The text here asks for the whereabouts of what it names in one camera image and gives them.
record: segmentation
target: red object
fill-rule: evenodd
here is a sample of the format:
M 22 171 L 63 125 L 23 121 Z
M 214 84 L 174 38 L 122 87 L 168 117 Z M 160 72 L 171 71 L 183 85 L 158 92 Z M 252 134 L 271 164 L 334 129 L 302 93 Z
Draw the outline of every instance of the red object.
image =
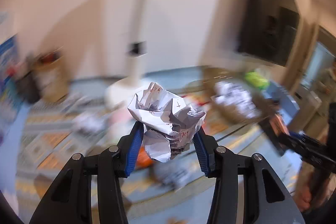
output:
M 6 72 L 7 72 L 8 76 L 13 77 L 13 75 L 16 73 L 16 70 L 13 66 L 10 66 L 9 68 L 7 68 Z
M 140 168 L 146 168 L 148 166 L 151 166 L 153 164 L 153 161 L 150 157 L 148 157 L 145 148 L 143 146 L 140 147 L 139 155 L 136 160 L 136 165 Z

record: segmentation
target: floor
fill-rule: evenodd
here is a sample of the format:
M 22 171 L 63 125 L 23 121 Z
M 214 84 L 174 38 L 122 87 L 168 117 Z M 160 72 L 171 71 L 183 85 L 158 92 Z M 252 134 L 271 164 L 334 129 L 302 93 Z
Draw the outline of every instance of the floor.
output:
M 147 74 L 145 77 L 150 81 L 158 82 L 167 90 L 180 89 L 190 82 L 202 78 L 198 67 L 153 72 Z M 92 98 L 103 97 L 105 89 L 117 80 L 119 79 L 76 80 L 71 84 L 71 92 L 79 92 Z M 17 154 L 29 108 L 27 104 L 22 106 L 15 122 L 10 127 L 4 143 L 0 146 L 0 190 L 10 195 L 15 195 Z
M 181 89 L 188 85 L 190 82 L 200 80 L 202 78 L 199 68 L 186 68 L 179 70 L 169 70 L 164 72 L 154 72 L 146 75 L 150 81 L 158 82 L 167 90 Z M 118 79 L 90 79 L 90 80 L 77 80 L 71 84 L 71 92 L 80 92 L 83 95 L 90 97 L 104 96 L 105 89 L 117 81 Z M 15 196 L 15 176 L 16 176 L 16 161 L 19 149 L 19 143 L 25 119 L 29 111 L 28 105 L 23 105 L 16 121 L 11 126 L 9 135 L 5 142 L 0 146 L 0 190 L 8 192 Z M 253 142 L 247 150 L 244 150 L 244 155 L 252 155 L 255 151 L 260 151 L 263 155 L 269 154 L 269 157 L 274 157 L 274 152 L 270 149 L 271 145 L 265 137 L 260 137 Z M 286 153 L 284 156 L 286 162 L 289 162 L 295 170 L 299 170 L 301 160 L 298 155 L 294 153 Z M 273 166 L 273 168 L 282 168 L 281 166 Z M 171 223 L 176 221 L 186 221 L 186 223 L 206 223 L 207 212 L 210 210 L 211 200 L 213 196 L 213 188 L 210 188 L 197 197 L 190 198 L 178 206 L 169 208 L 165 211 L 154 213 L 142 217 L 137 220 L 130 220 L 130 223 L 150 223 L 157 222 L 157 219 L 163 219 L 173 216 Z

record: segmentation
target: blue gripper pad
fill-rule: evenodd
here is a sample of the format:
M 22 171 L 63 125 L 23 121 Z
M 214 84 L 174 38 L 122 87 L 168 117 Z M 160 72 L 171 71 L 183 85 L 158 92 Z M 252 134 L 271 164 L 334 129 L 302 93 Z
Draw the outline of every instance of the blue gripper pad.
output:
M 195 146 L 196 155 L 198 158 L 199 166 L 201 167 L 201 171 L 207 177 L 210 173 L 209 155 L 205 150 L 204 144 L 198 132 L 196 132 L 196 134 L 193 137 L 193 143 Z
M 297 138 L 299 140 L 302 139 L 302 135 L 300 135 L 299 133 L 293 132 L 293 131 L 290 131 L 289 135 L 291 135 L 292 137 Z
M 196 132 L 193 137 L 193 143 L 199 166 L 205 176 L 208 177 L 216 167 L 214 150 L 218 144 L 214 137 L 205 135 L 203 128 Z
M 117 167 L 118 177 L 127 178 L 133 172 L 143 139 L 143 131 L 143 123 L 136 121 L 131 133 L 121 137 L 118 142 L 118 147 L 121 149 Z
M 129 176 L 135 168 L 135 163 L 137 162 L 142 139 L 143 139 L 143 130 L 141 132 L 141 130 L 138 129 L 135 132 L 134 139 L 126 156 L 126 166 L 125 166 L 126 176 Z

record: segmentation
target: black tool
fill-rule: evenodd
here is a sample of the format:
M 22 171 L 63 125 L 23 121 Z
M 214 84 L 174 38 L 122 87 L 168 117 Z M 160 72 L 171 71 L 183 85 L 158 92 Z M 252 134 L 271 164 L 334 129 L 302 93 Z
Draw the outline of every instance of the black tool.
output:
M 100 223 L 127 224 L 119 178 L 135 167 L 143 138 L 136 122 L 130 135 L 100 155 L 74 154 L 66 163 L 34 212 L 30 224 L 91 224 L 91 175 L 98 175 Z M 238 175 L 244 175 L 244 223 L 299 223 L 304 220 L 287 189 L 260 154 L 236 155 L 218 146 L 201 128 L 193 138 L 201 170 L 216 177 L 208 224 L 236 223 Z
M 206 177 L 216 178 L 208 224 L 236 223 L 238 175 L 244 175 L 244 224 L 304 223 L 291 195 L 261 154 L 236 155 L 218 146 L 202 128 L 193 142 L 201 170 Z
M 281 156 L 290 149 L 301 155 L 303 161 L 315 167 L 309 182 L 312 200 L 310 209 L 304 212 L 304 215 L 307 215 L 317 206 L 325 181 L 331 173 L 336 174 L 336 103 L 331 103 L 329 106 L 329 132 L 326 145 L 305 134 L 290 132 L 289 135 L 280 133 L 277 136 L 270 126 L 269 118 L 259 122 L 259 125 Z
M 129 135 L 100 155 L 74 154 L 43 196 L 30 224 L 91 224 L 92 175 L 98 175 L 100 223 L 128 223 L 119 178 L 134 170 L 142 139 L 143 124 L 136 122 Z

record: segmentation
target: green object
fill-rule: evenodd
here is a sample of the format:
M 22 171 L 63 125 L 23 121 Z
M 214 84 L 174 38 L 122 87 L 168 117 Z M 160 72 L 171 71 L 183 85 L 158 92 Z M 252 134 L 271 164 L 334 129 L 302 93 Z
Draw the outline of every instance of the green object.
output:
M 249 82 L 251 85 L 264 90 L 268 87 L 269 81 L 262 77 L 259 73 L 255 71 L 251 71 L 245 74 L 245 80 Z

